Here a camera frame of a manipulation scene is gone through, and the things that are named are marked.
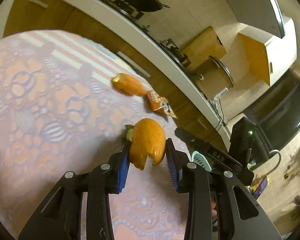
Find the green leafy vegetable scrap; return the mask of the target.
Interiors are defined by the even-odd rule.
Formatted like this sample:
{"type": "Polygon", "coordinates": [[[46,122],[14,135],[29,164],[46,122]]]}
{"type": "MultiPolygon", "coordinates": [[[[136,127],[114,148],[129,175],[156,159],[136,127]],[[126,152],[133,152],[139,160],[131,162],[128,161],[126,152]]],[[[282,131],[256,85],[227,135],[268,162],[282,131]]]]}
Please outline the green leafy vegetable scrap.
{"type": "Polygon", "coordinates": [[[125,139],[132,141],[134,125],[125,125],[125,128],[126,128],[125,139]]]}

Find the orange peel piece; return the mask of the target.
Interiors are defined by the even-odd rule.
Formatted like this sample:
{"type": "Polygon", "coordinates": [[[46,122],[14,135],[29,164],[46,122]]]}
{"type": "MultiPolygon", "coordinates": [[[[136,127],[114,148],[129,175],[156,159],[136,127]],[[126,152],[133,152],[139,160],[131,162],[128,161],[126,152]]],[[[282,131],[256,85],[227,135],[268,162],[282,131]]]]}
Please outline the orange peel piece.
{"type": "Polygon", "coordinates": [[[125,73],[117,74],[112,78],[111,83],[116,89],[122,90],[128,95],[144,96],[147,94],[147,90],[138,79],[125,73]]]}
{"type": "Polygon", "coordinates": [[[165,145],[166,137],[162,127],[155,120],[144,118],[133,128],[129,161],[142,171],[148,157],[153,160],[153,166],[158,166],[163,161],[165,145]]]}

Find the panda snack wrapper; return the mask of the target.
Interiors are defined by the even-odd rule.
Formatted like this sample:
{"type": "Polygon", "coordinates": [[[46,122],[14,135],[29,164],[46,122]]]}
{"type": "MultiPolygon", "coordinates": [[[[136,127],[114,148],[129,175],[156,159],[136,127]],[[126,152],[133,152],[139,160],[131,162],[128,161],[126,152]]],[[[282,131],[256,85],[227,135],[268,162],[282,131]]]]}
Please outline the panda snack wrapper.
{"type": "Polygon", "coordinates": [[[147,92],[147,99],[149,101],[150,109],[153,112],[165,114],[175,119],[177,118],[169,101],[165,97],[160,96],[156,91],[149,90],[147,92]]]}

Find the light blue perforated trash basket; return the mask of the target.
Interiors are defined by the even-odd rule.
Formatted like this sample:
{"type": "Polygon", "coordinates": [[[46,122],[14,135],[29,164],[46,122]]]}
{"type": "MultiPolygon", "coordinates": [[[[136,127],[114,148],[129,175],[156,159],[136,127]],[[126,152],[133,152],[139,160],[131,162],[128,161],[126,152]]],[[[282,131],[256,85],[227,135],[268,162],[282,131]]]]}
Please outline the light blue perforated trash basket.
{"type": "Polygon", "coordinates": [[[207,159],[205,158],[204,155],[202,155],[201,153],[199,153],[198,151],[194,151],[192,154],[191,154],[191,161],[196,163],[197,165],[205,168],[205,170],[207,172],[211,172],[212,171],[212,168],[209,164],[209,162],[207,161],[207,159]]]}

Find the dark kitchen window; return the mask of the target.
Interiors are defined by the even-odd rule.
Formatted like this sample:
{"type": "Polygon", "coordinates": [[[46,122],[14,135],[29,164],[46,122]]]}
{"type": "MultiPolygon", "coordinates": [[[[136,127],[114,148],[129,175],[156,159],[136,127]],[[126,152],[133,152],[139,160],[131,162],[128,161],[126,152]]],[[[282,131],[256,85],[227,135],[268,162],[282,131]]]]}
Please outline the dark kitchen window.
{"type": "Polygon", "coordinates": [[[271,150],[283,149],[300,131],[300,80],[286,71],[243,113],[258,126],[259,145],[251,153],[256,169],[272,157],[271,150]]]}

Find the floral pink tablecloth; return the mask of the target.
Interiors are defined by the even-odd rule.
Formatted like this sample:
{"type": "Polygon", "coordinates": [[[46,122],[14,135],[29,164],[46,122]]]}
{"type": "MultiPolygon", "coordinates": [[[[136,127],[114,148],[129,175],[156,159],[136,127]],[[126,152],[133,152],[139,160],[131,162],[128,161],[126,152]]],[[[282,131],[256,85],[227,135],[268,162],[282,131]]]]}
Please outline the floral pink tablecloth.
{"type": "Polygon", "coordinates": [[[0,40],[0,221],[13,237],[65,172],[89,172],[121,151],[125,125],[153,119],[187,151],[171,117],[113,88],[119,73],[137,76],[102,45],[65,31],[0,40]]]}

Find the white power meter plug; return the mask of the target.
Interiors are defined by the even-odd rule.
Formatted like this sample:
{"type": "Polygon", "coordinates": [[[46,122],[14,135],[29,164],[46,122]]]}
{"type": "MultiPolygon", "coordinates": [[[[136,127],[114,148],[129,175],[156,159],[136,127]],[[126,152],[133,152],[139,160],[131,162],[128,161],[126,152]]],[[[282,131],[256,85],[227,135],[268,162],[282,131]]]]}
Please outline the white power meter plug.
{"type": "Polygon", "coordinates": [[[217,101],[221,96],[223,96],[226,92],[228,92],[229,90],[228,90],[228,88],[224,88],[223,90],[221,90],[219,93],[217,93],[215,96],[214,96],[214,98],[213,98],[213,100],[214,101],[217,101]]]}

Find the brown rice cooker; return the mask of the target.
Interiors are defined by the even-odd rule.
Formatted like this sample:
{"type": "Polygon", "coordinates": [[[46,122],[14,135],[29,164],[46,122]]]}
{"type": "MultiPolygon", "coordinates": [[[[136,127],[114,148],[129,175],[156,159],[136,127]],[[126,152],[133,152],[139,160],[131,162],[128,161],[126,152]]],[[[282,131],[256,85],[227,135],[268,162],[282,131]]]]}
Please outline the brown rice cooker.
{"type": "Polygon", "coordinates": [[[214,96],[225,87],[228,90],[234,87],[230,70],[214,56],[209,56],[209,59],[196,68],[190,77],[209,101],[214,101],[214,96]]]}

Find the white upper cabinet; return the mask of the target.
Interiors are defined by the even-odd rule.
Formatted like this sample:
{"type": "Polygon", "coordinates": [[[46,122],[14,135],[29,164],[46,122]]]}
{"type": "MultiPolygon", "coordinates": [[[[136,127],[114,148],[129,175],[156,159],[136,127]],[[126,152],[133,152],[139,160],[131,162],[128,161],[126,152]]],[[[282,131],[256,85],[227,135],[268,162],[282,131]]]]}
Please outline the white upper cabinet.
{"type": "Polygon", "coordinates": [[[247,26],[238,33],[250,71],[270,87],[285,74],[297,58],[294,21],[283,16],[283,23],[283,38],[252,26],[247,26]]]}

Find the wooden cutting board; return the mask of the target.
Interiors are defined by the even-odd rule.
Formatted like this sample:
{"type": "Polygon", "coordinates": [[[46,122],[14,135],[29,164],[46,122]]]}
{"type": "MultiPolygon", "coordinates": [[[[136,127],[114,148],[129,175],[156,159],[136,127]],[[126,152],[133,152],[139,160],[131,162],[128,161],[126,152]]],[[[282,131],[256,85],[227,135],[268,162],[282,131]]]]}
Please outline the wooden cutting board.
{"type": "Polygon", "coordinates": [[[209,56],[221,59],[226,54],[226,49],[212,26],[207,27],[197,38],[195,38],[182,51],[190,61],[185,67],[188,73],[193,73],[201,66],[209,56]]]}

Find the black gas stove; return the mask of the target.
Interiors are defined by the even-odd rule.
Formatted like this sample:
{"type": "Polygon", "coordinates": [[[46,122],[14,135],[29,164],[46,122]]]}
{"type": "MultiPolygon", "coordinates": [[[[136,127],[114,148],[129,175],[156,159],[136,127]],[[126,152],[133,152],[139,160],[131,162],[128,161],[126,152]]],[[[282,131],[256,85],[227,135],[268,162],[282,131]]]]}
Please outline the black gas stove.
{"type": "Polygon", "coordinates": [[[104,0],[104,2],[139,27],[192,82],[193,75],[187,73],[190,65],[189,57],[181,52],[180,47],[172,39],[172,34],[169,33],[168,28],[158,28],[154,24],[156,18],[153,16],[153,12],[142,12],[125,0],[104,0]]]}

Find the range hood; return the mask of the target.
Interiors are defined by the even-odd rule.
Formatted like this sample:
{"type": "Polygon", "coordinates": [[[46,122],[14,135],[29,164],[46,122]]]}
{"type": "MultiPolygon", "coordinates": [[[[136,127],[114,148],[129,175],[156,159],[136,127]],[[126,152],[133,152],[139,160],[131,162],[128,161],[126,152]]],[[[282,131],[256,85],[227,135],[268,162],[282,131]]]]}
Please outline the range hood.
{"type": "Polygon", "coordinates": [[[277,0],[227,0],[238,22],[266,31],[279,38],[285,29],[277,0]]]}

